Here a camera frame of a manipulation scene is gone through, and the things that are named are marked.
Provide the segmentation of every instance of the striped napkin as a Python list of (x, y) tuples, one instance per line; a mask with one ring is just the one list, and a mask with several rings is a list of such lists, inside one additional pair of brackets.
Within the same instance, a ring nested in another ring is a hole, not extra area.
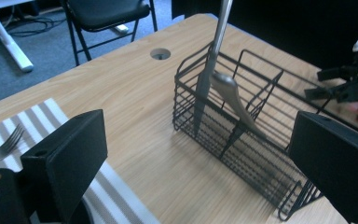
[[(21, 124), (25, 132), (13, 153), (0, 161), (0, 168), (21, 170), (20, 155), (63, 125), (68, 118), (53, 99), (0, 122), (0, 146)], [(91, 182), (84, 199), (95, 223), (159, 223), (129, 186), (107, 162)]]

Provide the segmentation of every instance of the white stripe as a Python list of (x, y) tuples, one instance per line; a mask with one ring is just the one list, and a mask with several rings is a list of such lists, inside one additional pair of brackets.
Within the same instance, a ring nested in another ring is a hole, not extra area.
[(130, 189), (130, 187), (120, 178), (120, 176), (110, 167), (106, 161), (103, 163), (100, 172), (117, 190), (118, 194), (124, 199), (133, 213), (135, 213), (142, 221), (148, 224), (159, 223), (156, 217), (150, 213), (150, 211), (139, 200), (139, 198)]
[(54, 126), (51, 124), (51, 121), (46, 117), (45, 113), (43, 113), (42, 109), (38, 105), (35, 105), (31, 108), (32, 111), (34, 111), (34, 114), (36, 115), (37, 119), (40, 120), (40, 123), (45, 127), (45, 129), (48, 131), (48, 133), (52, 133), (55, 131)]
[(92, 191), (94, 191), (95, 195), (100, 200), (101, 206), (108, 208), (107, 211), (111, 214), (112, 217), (115, 218), (117, 223), (130, 224), (126, 216), (120, 210), (120, 207), (117, 206), (117, 204), (112, 200), (110, 195), (103, 189), (98, 181), (94, 179), (90, 184), (90, 188)]
[(92, 204), (89, 200), (89, 197), (87, 196), (87, 193), (84, 195), (83, 200), (85, 201), (85, 203), (87, 204), (87, 207), (89, 208), (89, 212), (91, 213), (92, 220), (94, 221), (94, 223), (106, 223), (105, 221), (103, 221), (103, 218), (100, 216), (100, 214), (95, 209), (95, 207), (92, 206)]
[(15, 129), (17, 124), (15, 124), (11, 119), (5, 119), (4, 121), (2, 121), (2, 123), (4, 124), (6, 130), (9, 133), (12, 133)]
[(48, 107), (48, 109), (51, 111), (51, 113), (54, 115), (54, 117), (58, 120), (60, 124), (64, 124), (66, 121), (68, 121), (68, 117), (66, 117), (61, 108), (52, 98), (46, 100), (44, 104)]
[(13, 155), (7, 156), (3, 162), (5, 163), (6, 167), (5, 168), (10, 168), (10, 170), (14, 171), (14, 172), (18, 172), (20, 170), (22, 170), (22, 166), (19, 166), (16, 163), (16, 160), (14, 158)]
[(22, 125), (24, 125), (24, 129), (26, 129), (32, 139), (34, 139), (34, 142), (38, 143), (40, 142), (45, 136), (42, 136), (39, 131), (36, 129), (36, 127), (31, 122), (30, 118), (28, 118), (27, 114), (25, 114), (24, 111), (22, 111), (18, 115), (19, 119), (21, 120)]

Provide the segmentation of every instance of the chair leg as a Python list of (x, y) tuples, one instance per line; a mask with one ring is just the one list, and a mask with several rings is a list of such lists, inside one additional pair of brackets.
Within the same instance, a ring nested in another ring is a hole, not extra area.
[(157, 27), (156, 11), (154, 8), (154, 1), (149, 0), (149, 2), (150, 2), (150, 10), (152, 12), (153, 28), (154, 28), (154, 31), (156, 32), (158, 30), (158, 27)]
[(72, 50), (74, 51), (76, 66), (79, 66), (80, 63), (79, 63), (79, 57), (77, 56), (77, 46), (75, 42), (74, 27), (72, 25), (72, 21), (70, 17), (66, 17), (66, 18), (67, 18), (66, 21), (68, 23), (69, 35), (71, 36)]
[(86, 54), (87, 61), (91, 61), (91, 55), (89, 52), (89, 48), (87, 47), (86, 41), (84, 40), (84, 36), (81, 33), (81, 29), (77, 26), (75, 26), (77, 36), (79, 37), (81, 47), (83, 48), (84, 53)]
[(133, 42), (135, 40), (136, 30), (138, 29), (138, 23), (139, 23), (139, 20), (135, 21), (135, 25), (133, 26), (131, 42)]

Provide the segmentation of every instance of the gray stripe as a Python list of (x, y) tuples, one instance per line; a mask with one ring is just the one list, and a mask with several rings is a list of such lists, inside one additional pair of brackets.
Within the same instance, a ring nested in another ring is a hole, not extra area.
[(50, 108), (46, 105), (46, 102), (39, 105), (40, 109), (43, 111), (45, 116), (48, 118), (48, 120), (51, 122), (51, 124), (54, 126), (55, 129), (58, 129), (62, 124), (57, 120), (55, 115), (52, 113)]
[(88, 195), (89, 202), (95, 208), (95, 211), (103, 218), (105, 223), (117, 223), (115, 218), (112, 217), (112, 214), (107, 210), (107, 207), (101, 202), (101, 200), (92, 189), (88, 188), (86, 194)]
[(103, 189), (106, 192), (108, 192), (109, 196), (121, 209), (124, 216), (126, 216), (126, 218), (130, 221), (130, 223), (143, 223), (143, 221), (132, 211), (132, 209), (128, 206), (127, 202), (117, 192), (117, 190), (109, 183), (109, 181), (105, 178), (105, 176), (101, 172), (97, 173), (95, 179), (101, 184)]
[(39, 118), (36, 116), (34, 111), (32, 109), (25, 110), (25, 114), (28, 116), (30, 121), (33, 123), (33, 125), (36, 127), (37, 131), (40, 133), (42, 137), (48, 136), (48, 130), (46, 130), (43, 123), (39, 120)]
[(6, 139), (10, 136), (10, 133), (7, 131), (3, 122), (0, 122), (0, 135), (4, 141), (6, 141)]

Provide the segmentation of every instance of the gray carpet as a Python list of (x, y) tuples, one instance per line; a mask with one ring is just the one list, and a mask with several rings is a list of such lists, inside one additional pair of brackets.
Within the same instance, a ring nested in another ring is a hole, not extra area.
[[(171, 0), (155, 0), (155, 8), (159, 30), (183, 19), (183, 17), (180, 17), (172, 20)], [(65, 19), (65, 15), (60, 9), (41, 13), (38, 18), (39, 17), (50, 18), (54, 21)], [(42, 28), (43, 25), (32, 23), (16, 28), (12, 30), (12, 32), (31, 31)], [(140, 21), (136, 39), (152, 33), (152, 19), (151, 16), (149, 16)], [(114, 32), (109, 30), (97, 34), (86, 34), (85, 37), (88, 44), (92, 44), (114, 34)], [(23, 73), (0, 41), (0, 100), (18, 91), (30, 88), (39, 82), (55, 77), (76, 66), (66, 21), (38, 35), (27, 37), (13, 36), (13, 38), (34, 64), (34, 70), (30, 73)], [(126, 37), (108, 45), (92, 49), (90, 51), (91, 57), (96, 58), (104, 55), (109, 51), (129, 44), (130, 41), (131, 38)], [(81, 57), (81, 62), (83, 63), (85, 61), (85, 58)]]

